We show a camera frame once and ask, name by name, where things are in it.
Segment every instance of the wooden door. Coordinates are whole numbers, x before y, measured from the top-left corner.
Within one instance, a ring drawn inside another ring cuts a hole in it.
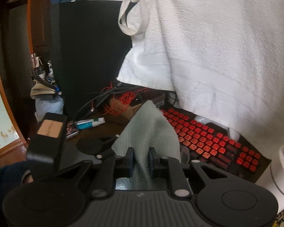
[[[50,0],[27,0],[27,29],[30,53],[49,60],[51,40]]]

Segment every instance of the white towel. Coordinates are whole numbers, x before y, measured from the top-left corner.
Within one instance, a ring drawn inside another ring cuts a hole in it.
[[[176,91],[183,109],[271,158],[284,144],[284,0],[145,1],[147,29],[133,34],[117,79]],[[140,17],[137,3],[129,28]]]
[[[148,150],[154,147],[159,157],[168,156],[180,161],[180,146],[177,134],[152,101],[143,104],[111,148],[117,155],[125,156],[128,147],[134,149],[133,175],[117,179],[116,189],[166,189],[164,180],[150,177]]]

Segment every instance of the round pad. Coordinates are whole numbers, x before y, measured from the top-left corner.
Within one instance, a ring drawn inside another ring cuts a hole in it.
[[[232,190],[222,196],[222,202],[224,205],[234,210],[249,210],[256,205],[257,199],[249,192]]]
[[[96,155],[102,149],[102,141],[97,138],[83,137],[80,138],[76,144],[77,149],[88,155]]]
[[[3,213],[15,227],[59,227],[75,221],[85,197],[74,184],[33,182],[13,189],[5,197]]]
[[[260,227],[274,219],[276,198],[250,182],[215,179],[200,191],[197,208],[211,222],[224,227]]]

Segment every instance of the cloth strap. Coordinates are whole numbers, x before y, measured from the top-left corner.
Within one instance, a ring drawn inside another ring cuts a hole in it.
[[[141,23],[137,30],[133,30],[127,26],[126,23],[126,10],[130,2],[140,2],[140,14],[141,14]],[[129,36],[141,35],[143,34],[148,26],[149,16],[147,10],[147,4],[145,0],[124,0],[120,7],[118,24],[123,33]]]

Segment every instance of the keyboard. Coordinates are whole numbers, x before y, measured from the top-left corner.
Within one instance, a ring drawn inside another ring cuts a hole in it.
[[[242,136],[235,142],[225,129],[194,120],[193,113],[166,106],[160,110],[174,128],[180,145],[190,149],[191,160],[203,161],[253,183],[270,163]]]

